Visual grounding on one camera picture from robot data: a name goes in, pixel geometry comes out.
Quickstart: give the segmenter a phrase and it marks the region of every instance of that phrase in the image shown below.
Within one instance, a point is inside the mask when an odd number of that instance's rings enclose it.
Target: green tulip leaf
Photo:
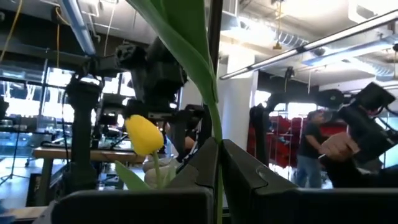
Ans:
[[[168,48],[170,53],[176,58],[184,68],[187,75],[196,84],[202,95],[203,101],[207,105],[216,104],[218,102],[216,76],[212,70],[213,66],[208,64],[208,58],[203,58],[197,49],[195,49],[175,29],[173,29],[173,27],[161,16],[157,8],[150,1],[127,1],[159,35],[159,38]]]
[[[167,19],[167,15],[164,11],[163,7],[163,0],[150,0],[152,5],[155,6],[157,12],[160,14],[160,16],[163,17],[163,19]]]
[[[210,66],[206,33],[205,3],[203,0],[162,0],[167,22]]]
[[[133,191],[150,190],[150,187],[133,171],[119,161],[115,161],[114,164],[117,175],[126,184],[127,189]]]

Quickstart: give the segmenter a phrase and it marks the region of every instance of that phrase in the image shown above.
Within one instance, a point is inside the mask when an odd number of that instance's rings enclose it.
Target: pipe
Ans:
[[[83,20],[77,0],[61,0],[59,3],[83,52],[89,56],[95,55],[94,43]]]

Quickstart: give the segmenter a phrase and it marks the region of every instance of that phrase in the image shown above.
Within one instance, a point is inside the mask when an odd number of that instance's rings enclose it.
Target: yellow cable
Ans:
[[[55,13],[57,13],[58,18],[60,18],[60,20],[61,20],[64,24],[70,26],[69,22],[61,16],[61,12],[60,12],[60,8],[59,8],[59,7],[56,7],[56,8],[55,8]]]
[[[285,93],[287,91],[287,78],[285,78]]]
[[[61,20],[64,24],[70,26],[70,24],[67,22],[67,20],[64,19],[64,18],[61,16],[61,12],[60,12],[60,8],[59,8],[59,7],[56,7],[56,8],[55,8],[55,13],[57,14],[58,18],[60,18],[60,20]],[[61,25],[58,24],[58,25],[57,25],[57,68],[60,67],[60,29],[61,29]]]
[[[278,18],[278,42],[277,42],[277,43],[279,43],[280,23],[281,23],[281,20],[282,20],[282,1],[279,2],[279,8],[278,8],[278,10],[279,10],[279,18]]]
[[[57,68],[60,68],[60,24],[57,25]]]
[[[4,48],[3,48],[2,52],[1,52],[1,55],[0,55],[0,63],[3,61],[4,55],[6,54],[6,51],[7,51],[7,48],[8,48],[8,44],[9,44],[9,42],[11,40],[11,37],[12,37],[12,33],[14,32],[15,26],[17,24],[19,14],[21,13],[22,3],[23,3],[23,0],[19,0],[17,14],[15,15],[14,21],[12,22],[10,33],[8,33],[8,36],[7,36],[7,39],[6,39],[6,43],[4,44]]]

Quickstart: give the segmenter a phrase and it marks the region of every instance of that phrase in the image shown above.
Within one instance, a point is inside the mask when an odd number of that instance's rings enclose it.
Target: jeans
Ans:
[[[297,155],[297,173],[295,183],[305,187],[307,182],[310,188],[322,188],[321,164],[318,159]]]

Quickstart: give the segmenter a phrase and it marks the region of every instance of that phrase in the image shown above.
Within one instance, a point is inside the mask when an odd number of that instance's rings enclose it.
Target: duct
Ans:
[[[396,43],[398,43],[398,34],[392,34],[376,41],[347,47],[336,52],[333,49],[330,49],[332,53],[311,58],[309,60],[303,61],[302,63],[308,66],[328,65],[341,61],[341,58],[353,58],[360,55],[366,55],[369,53],[390,49]]]
[[[250,72],[250,71],[254,71],[254,70],[259,70],[261,68],[265,68],[265,67],[269,67],[272,65],[275,65],[277,63],[281,63],[281,61],[286,60],[290,57],[296,56],[298,54],[302,54],[304,52],[311,52],[312,50],[318,51],[321,53],[322,52],[322,48],[325,50],[324,46],[330,44],[330,43],[334,43],[336,41],[339,41],[341,39],[346,39],[348,37],[352,37],[356,34],[359,33],[363,33],[366,32],[368,30],[372,30],[376,27],[380,27],[384,24],[388,24],[392,21],[396,21],[398,20],[398,10],[395,11],[391,11],[385,15],[381,15],[378,17],[375,17],[373,19],[370,19],[364,23],[358,24],[354,27],[351,27],[349,29],[343,30],[339,33],[330,35],[328,37],[324,37],[320,40],[308,43],[308,41],[303,40],[305,45],[301,45],[298,47],[295,47],[295,49],[286,51],[280,55],[276,55],[274,57],[271,57],[267,60],[264,60],[262,62],[259,63],[255,63],[253,65],[247,66],[246,68],[242,68],[238,71],[235,71],[233,73],[229,73],[226,75],[223,75],[222,77],[220,77],[221,80],[226,80],[232,77],[235,77],[236,75],[240,75],[242,73],[246,73],[246,72]],[[284,37],[282,40],[280,40],[280,43],[286,44],[286,41],[288,41],[288,43],[296,43],[296,41],[292,41],[295,40],[294,36],[289,36],[286,35],[286,32],[282,32],[281,35],[279,35],[279,39],[281,39],[281,37]]]
[[[375,74],[376,80],[380,82],[388,82],[395,80],[396,66],[389,65],[382,62],[375,62],[370,59],[363,57],[351,58],[344,60],[346,63],[350,63],[360,71]]]
[[[83,52],[90,56],[95,55],[94,43],[83,20],[77,0],[61,0],[59,3]]]
[[[209,15],[210,15],[210,8],[206,7],[206,24],[209,23]],[[221,16],[221,30],[220,31],[227,31],[232,29],[241,29],[246,27],[247,25],[241,22],[234,14],[230,12],[223,11],[223,15]]]

